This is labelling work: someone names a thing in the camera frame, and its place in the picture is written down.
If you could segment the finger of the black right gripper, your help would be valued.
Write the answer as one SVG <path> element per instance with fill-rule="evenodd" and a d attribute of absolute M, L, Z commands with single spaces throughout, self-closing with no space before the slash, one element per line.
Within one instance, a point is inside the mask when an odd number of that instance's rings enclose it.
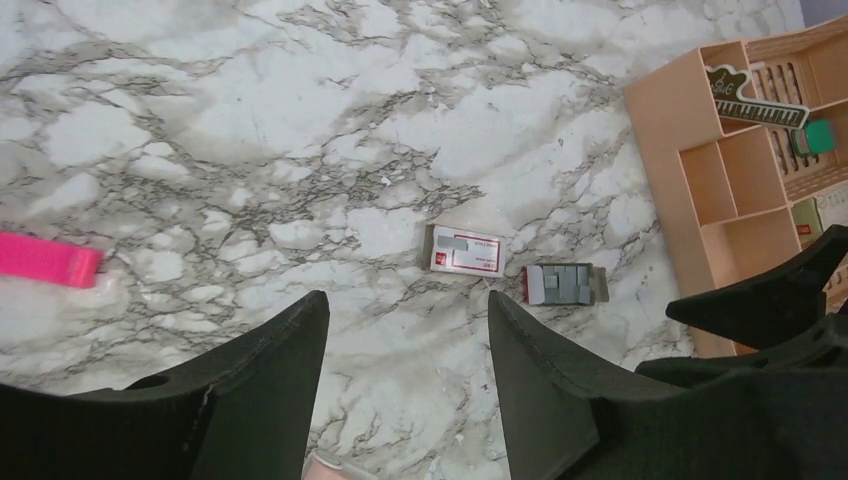
<path fill-rule="evenodd" d="M 758 350 L 789 341 L 825 315 L 824 288 L 847 254 L 847 228 L 830 226 L 811 246 L 750 279 L 671 302 L 666 315 Z"/>

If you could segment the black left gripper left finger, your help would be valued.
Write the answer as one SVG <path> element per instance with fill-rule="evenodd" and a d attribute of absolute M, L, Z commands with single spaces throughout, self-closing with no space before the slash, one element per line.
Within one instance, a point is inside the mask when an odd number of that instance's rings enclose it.
<path fill-rule="evenodd" d="M 5 479 L 297 479 L 330 320 L 312 291 L 122 390 L 1 388 Z"/>

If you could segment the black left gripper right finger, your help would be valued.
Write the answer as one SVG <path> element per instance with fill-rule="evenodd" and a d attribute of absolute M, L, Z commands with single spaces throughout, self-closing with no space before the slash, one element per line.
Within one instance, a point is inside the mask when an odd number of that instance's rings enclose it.
<path fill-rule="evenodd" d="M 507 295 L 488 329 L 515 479 L 843 479 L 847 318 L 755 354 L 630 371 Z"/>

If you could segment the staple box tray with staples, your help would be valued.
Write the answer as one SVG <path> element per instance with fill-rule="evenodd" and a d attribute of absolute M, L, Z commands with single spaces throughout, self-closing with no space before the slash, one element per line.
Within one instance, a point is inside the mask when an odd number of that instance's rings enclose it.
<path fill-rule="evenodd" d="M 532 306 L 593 306 L 609 301 L 606 269 L 591 263 L 540 263 L 524 268 Z"/>

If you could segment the white red staple box sleeve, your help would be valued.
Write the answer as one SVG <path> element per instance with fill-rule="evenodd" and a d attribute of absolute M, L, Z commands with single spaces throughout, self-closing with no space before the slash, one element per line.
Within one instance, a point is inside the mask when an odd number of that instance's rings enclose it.
<path fill-rule="evenodd" d="M 425 229 L 423 266 L 440 273 L 503 278 L 506 241 L 503 237 L 430 224 Z"/>

